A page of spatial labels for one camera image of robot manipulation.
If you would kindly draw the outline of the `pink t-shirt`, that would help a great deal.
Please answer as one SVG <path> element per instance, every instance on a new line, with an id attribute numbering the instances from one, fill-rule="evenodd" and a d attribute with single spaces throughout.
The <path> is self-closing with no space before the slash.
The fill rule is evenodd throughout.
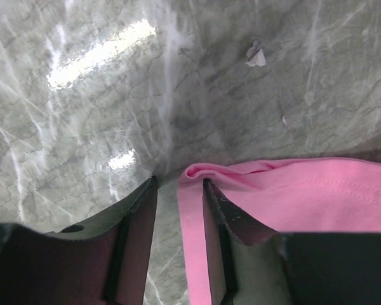
<path id="1" fill-rule="evenodd" d="M 191 304 L 210 304 L 203 180 L 276 231 L 381 233 L 381 163 L 352 158 L 196 163 L 178 180 Z"/>

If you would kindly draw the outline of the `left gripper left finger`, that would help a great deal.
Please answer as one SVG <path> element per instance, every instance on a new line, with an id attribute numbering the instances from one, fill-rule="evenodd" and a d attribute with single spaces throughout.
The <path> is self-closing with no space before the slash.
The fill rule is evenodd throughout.
<path id="1" fill-rule="evenodd" d="M 158 182 L 59 232 L 0 223 L 0 304 L 141 304 Z"/>

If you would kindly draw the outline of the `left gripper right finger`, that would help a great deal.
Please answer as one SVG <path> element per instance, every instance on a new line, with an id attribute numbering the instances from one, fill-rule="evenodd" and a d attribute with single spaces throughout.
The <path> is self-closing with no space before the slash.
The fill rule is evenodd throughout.
<path id="1" fill-rule="evenodd" d="M 381 233 L 279 233 L 203 182 L 212 304 L 381 304 Z"/>

